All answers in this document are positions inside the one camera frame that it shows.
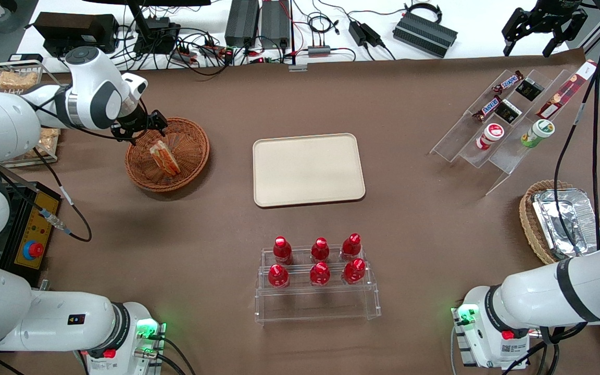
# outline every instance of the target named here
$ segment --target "red wire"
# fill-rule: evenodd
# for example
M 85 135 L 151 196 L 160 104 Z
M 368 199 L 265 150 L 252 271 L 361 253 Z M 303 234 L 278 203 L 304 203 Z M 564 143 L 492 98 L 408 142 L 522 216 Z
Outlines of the red wire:
M 302 31 L 300 30 L 300 28 L 298 28 L 298 25 L 295 24 L 295 22 L 291 18 L 291 15 L 289 15 L 288 10 L 286 10 L 286 7 L 284 6 L 284 3 L 279 2 L 279 5 L 281 5 L 281 9 L 284 9 L 284 13 L 286 14 L 286 17 L 288 17 L 291 20 L 291 23 L 293 24 L 293 26 L 295 26 L 295 29 L 298 31 L 298 33 L 300 33 L 300 38 L 302 38 L 302 43 L 300 44 L 300 48 L 291 52 L 291 56 L 295 56 L 295 55 L 297 55 L 298 52 L 302 51 L 303 47 L 305 47 L 305 36 L 302 34 Z

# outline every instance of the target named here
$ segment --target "wicker basket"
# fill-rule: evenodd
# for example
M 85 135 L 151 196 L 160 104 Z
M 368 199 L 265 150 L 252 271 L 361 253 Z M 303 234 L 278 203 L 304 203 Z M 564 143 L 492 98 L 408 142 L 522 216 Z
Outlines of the wicker basket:
M 205 131 L 192 121 L 181 117 L 169 117 L 165 137 L 157 131 L 148 131 L 136 140 L 136 146 L 129 145 L 124 158 L 127 174 L 140 188 L 150 192 L 171 192 L 179 189 L 203 170 L 210 153 L 210 144 Z M 179 164 L 180 173 L 168 176 L 152 159 L 149 148 L 157 140 L 163 140 Z
M 557 182 L 557 189 L 570 189 L 573 187 L 570 183 L 562 181 Z M 531 206 L 531 195 L 535 192 L 540 192 L 540 190 L 553 189 L 554 183 L 554 180 L 539 181 L 534 185 L 531 185 L 527 192 L 524 193 L 522 199 L 520 199 L 520 221 L 522 223 L 524 235 L 526 235 L 527 241 L 536 253 L 536 256 L 538 256 L 545 264 L 555 263 L 559 261 L 559 259 L 555 258 L 545 242 L 543 230 L 536 218 L 534 207 Z

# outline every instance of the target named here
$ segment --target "aluminum foil container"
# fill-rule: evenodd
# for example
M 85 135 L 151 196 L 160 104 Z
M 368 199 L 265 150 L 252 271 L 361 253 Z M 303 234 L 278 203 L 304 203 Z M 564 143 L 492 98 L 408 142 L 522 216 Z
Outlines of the aluminum foil container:
M 557 259 L 565 259 L 595 252 L 596 227 L 590 197 L 580 189 L 562 189 L 557 190 L 557 198 L 568 235 L 561 226 L 554 190 L 541 190 L 531 195 L 536 218 L 552 254 Z

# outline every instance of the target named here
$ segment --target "red bottle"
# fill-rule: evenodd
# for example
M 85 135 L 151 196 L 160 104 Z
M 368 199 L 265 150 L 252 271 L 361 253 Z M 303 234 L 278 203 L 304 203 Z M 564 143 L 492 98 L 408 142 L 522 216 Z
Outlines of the red bottle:
M 355 258 L 348 262 L 342 273 L 342 280 L 345 283 L 357 283 L 365 277 L 365 261 Z
M 286 268 L 283 268 L 283 266 L 279 266 L 279 264 L 273 264 L 272 267 L 270 267 L 267 281 L 269 281 L 273 287 L 279 289 L 287 287 L 291 282 L 289 272 L 286 271 Z
M 353 233 L 346 239 L 344 244 L 342 244 L 340 259 L 343 261 L 352 261 L 358 257 L 361 248 L 362 245 L 360 245 L 360 235 L 358 233 Z
M 323 286 L 330 280 L 330 269 L 323 261 L 316 263 L 309 271 L 309 280 L 314 286 Z
M 291 251 L 291 244 L 284 237 L 277 237 L 274 240 L 274 247 L 272 248 L 274 253 L 274 259 L 279 264 L 290 266 L 293 264 L 293 251 Z
M 311 260 L 314 263 L 326 261 L 329 255 L 328 242 L 323 237 L 317 238 L 314 246 L 311 247 Z

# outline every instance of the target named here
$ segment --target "yellow panel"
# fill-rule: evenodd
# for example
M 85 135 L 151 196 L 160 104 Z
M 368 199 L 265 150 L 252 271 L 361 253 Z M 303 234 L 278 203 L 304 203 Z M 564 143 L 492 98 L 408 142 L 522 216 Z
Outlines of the yellow panel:
M 35 202 L 39 206 L 50 211 L 52 214 L 57 214 L 59 202 L 53 197 L 50 197 L 43 192 L 38 192 Z M 27 227 L 24 228 L 22 241 L 20 242 L 20 246 L 17 249 L 17 254 L 15 255 L 14 263 L 20 266 L 38 270 L 41 267 L 41 260 L 43 260 L 43 256 L 45 256 L 45 249 L 48 245 L 48 238 L 50 237 L 50 228 L 52 228 L 52 225 L 45 221 L 45 218 L 41 216 L 38 209 L 32 208 L 29 215 L 29 220 L 27 221 Z M 28 241 L 36 241 L 43 245 L 43 254 L 41 254 L 40 257 L 34 260 L 27 260 L 24 258 L 24 255 L 22 255 L 22 249 L 24 248 L 24 244 L 26 244 Z

